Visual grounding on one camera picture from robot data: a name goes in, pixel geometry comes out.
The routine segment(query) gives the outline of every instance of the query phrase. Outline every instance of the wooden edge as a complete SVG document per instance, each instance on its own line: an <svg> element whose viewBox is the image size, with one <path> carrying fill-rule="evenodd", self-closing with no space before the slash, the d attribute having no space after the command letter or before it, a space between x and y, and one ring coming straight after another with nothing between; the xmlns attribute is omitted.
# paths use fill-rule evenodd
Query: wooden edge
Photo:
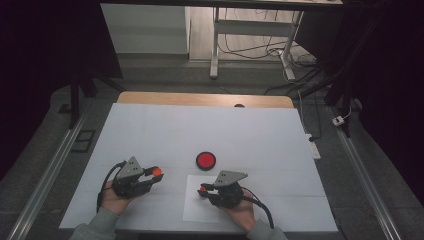
<svg viewBox="0 0 424 240"><path fill-rule="evenodd" d="M123 92L117 103L234 107L242 104L249 108L294 108L286 96L256 96L202 93Z"/></svg>

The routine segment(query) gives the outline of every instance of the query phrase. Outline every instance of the gray floor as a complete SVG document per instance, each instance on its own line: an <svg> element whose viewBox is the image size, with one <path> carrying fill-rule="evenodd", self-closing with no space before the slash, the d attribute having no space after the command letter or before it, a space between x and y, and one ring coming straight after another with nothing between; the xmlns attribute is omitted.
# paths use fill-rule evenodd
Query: gray floor
<svg viewBox="0 0 424 240"><path fill-rule="evenodd" d="M134 91L262 95L268 87L278 86L283 81L279 64L224 63L220 65L219 79L210 80L208 63L160 59L139 59L139 62L133 63L133 66L145 63L145 67L124 67L124 80L117 82ZM84 142L73 145L73 150L80 151L71 151L67 156L27 239L67 239L71 234L70 231L58 229L58 226L101 133L108 111L118 97L118 92L109 86L100 81L96 81L96 84L99 93L92 100L92 107L82 127L84 131L93 131L93 142L91 145ZM316 161L316 165L341 231L287 235L290 239L345 239L345 236L346 239L385 239L336 129L330 122L327 109L322 104L325 91L303 99L302 109L306 130L314 136L320 136L315 142L322 158ZM269 95L286 93L287 88L282 88L269 92ZM58 111L63 104L69 104L69 98L68 88L53 94L51 109L43 124L0 183L0 239L5 239L9 234L67 131L69 115L59 114ZM300 109L299 101L295 101L295 105ZM354 106L350 125L352 140L387 204L402 239L422 239L424 210L390 160L361 127L357 120L358 111ZM138 234L119 232L118 239L138 239Z"/></svg>

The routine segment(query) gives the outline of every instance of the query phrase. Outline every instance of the red button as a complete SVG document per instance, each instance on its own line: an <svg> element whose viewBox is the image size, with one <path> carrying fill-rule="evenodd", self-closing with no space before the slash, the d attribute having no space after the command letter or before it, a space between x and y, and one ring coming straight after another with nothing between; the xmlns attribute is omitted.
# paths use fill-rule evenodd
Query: red button
<svg viewBox="0 0 424 240"><path fill-rule="evenodd" d="M210 152L202 152L197 155L196 164L203 171L211 170L216 163L215 156Z"/></svg>

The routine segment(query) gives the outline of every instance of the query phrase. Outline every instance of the human hand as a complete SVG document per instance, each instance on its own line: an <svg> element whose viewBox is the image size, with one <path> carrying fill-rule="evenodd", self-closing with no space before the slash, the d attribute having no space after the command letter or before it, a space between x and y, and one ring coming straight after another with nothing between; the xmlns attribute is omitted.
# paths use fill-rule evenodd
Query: human hand
<svg viewBox="0 0 424 240"><path fill-rule="evenodd" d="M109 211L115 213L116 215L121 215L128 205L135 198L122 198L115 194L115 191L112 189L112 182L109 181L106 183L105 189L103 190L103 201L102 207L108 209Z"/></svg>
<svg viewBox="0 0 424 240"><path fill-rule="evenodd" d="M243 189L244 196L253 198L253 195ZM255 215L253 212L253 203L242 200L239 205L234 208L218 207L224 211L235 224L241 227L245 232L250 232L253 226L256 224Z"/></svg>

